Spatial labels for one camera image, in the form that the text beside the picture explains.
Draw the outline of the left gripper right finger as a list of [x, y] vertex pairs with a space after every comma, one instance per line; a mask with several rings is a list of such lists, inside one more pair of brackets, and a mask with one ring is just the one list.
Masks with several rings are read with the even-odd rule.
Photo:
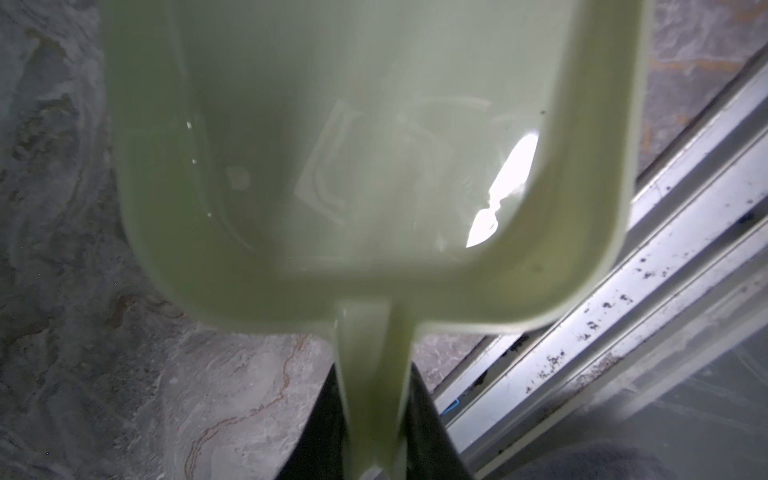
[[472, 479], [415, 363], [411, 364], [404, 433], [408, 480]]

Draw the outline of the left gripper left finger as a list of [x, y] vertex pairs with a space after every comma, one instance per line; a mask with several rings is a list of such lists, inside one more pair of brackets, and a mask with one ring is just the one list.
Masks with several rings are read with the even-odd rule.
[[310, 416], [276, 480], [342, 480], [346, 421], [332, 365]]

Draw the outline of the pale green dustpan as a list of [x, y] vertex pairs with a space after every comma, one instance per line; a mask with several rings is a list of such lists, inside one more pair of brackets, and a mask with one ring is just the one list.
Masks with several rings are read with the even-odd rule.
[[122, 221], [187, 313], [333, 348], [344, 478], [406, 478], [412, 348], [614, 265], [649, 1], [103, 1]]

